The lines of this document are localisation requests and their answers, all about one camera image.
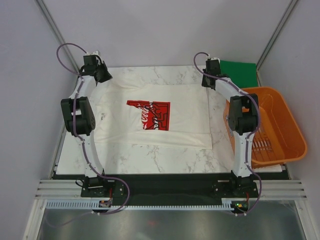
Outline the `white coca-cola t-shirt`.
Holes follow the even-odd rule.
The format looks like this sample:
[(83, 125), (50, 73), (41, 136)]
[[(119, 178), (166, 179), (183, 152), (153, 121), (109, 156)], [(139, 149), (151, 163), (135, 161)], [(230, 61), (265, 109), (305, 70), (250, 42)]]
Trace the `white coca-cola t-shirt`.
[(147, 84), (114, 77), (93, 92), (97, 144), (212, 149), (207, 91), (197, 84)]

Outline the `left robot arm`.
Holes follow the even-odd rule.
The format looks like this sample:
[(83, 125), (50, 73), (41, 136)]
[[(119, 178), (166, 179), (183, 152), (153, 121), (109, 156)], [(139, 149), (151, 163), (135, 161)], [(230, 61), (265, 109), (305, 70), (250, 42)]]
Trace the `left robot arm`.
[(91, 187), (99, 197), (109, 193), (110, 185), (102, 178), (104, 168), (95, 145), (96, 119), (89, 98), (98, 84), (112, 78), (105, 63), (97, 66), (84, 65), (79, 73), (75, 90), (69, 98), (60, 102), (65, 128), (76, 139), (84, 161), (83, 186)]

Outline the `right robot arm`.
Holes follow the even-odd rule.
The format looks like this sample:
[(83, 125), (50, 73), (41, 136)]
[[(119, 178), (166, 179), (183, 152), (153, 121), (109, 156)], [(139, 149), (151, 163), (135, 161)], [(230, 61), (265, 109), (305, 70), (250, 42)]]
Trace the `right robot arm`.
[(229, 191), (235, 197), (247, 191), (243, 180), (249, 180), (252, 170), (252, 145), (255, 132), (261, 125), (258, 97), (240, 89), (229, 77), (210, 75), (203, 71), (202, 86), (220, 93), (229, 101), (227, 124), (234, 137), (234, 165), (231, 171), (235, 181)]

